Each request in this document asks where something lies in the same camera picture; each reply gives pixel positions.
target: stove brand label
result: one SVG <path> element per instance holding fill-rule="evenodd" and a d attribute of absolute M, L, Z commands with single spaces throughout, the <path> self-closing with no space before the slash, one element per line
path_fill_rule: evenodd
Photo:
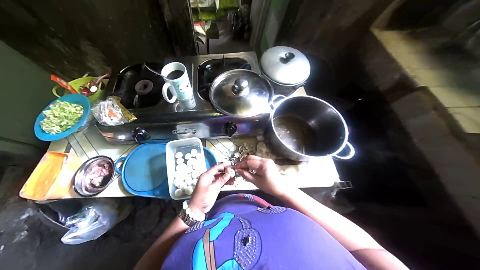
<path fill-rule="evenodd" d="M 173 134 L 187 134 L 187 133 L 196 133 L 196 132 L 197 130 L 194 128 L 172 130 Z"/>

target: orange package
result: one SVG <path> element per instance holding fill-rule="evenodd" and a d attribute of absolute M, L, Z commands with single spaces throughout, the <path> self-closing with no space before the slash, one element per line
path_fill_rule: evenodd
<path fill-rule="evenodd" d="M 20 197 L 32 200 L 59 199 L 68 194 L 72 177 L 83 159 L 60 152 L 47 152 L 20 190 Z"/>

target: white mug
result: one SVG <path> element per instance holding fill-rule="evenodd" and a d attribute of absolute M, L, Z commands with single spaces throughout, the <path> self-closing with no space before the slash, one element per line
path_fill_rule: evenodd
<path fill-rule="evenodd" d="M 169 79 L 168 75 L 172 72 L 183 74 L 180 77 Z M 187 68 L 179 62 L 172 62 L 166 64 L 162 68 L 162 75 L 164 76 L 165 84 L 163 84 L 162 95 L 168 103 L 173 103 L 178 100 L 192 99 L 193 91 L 188 78 Z M 172 98 L 168 98 L 167 89 L 172 93 Z"/>

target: chopped green vegetable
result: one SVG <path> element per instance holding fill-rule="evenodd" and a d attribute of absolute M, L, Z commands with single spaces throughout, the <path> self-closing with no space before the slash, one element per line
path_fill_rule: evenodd
<path fill-rule="evenodd" d="M 40 126 L 46 133 L 57 134 L 73 127 L 82 117 L 84 108 L 78 104 L 57 100 L 44 110 L 45 119 Z"/>

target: stainless steel stove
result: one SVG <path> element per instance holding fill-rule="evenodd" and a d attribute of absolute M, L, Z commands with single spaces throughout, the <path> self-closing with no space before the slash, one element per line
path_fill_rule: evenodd
<path fill-rule="evenodd" d="M 255 52 L 199 55 L 182 59 L 193 88 L 192 101 L 168 103 L 163 100 L 160 76 L 145 68 L 145 64 L 129 66 L 120 71 L 113 95 L 138 119 L 119 126 L 96 124 L 107 141 L 114 144 L 162 142 L 187 137 L 201 139 L 225 138 L 263 133 L 269 118 L 265 113 L 252 117 L 224 115 L 209 100 L 210 85 L 221 73 L 232 69 L 250 69 L 260 74 Z M 147 63 L 160 71 L 160 63 Z"/>

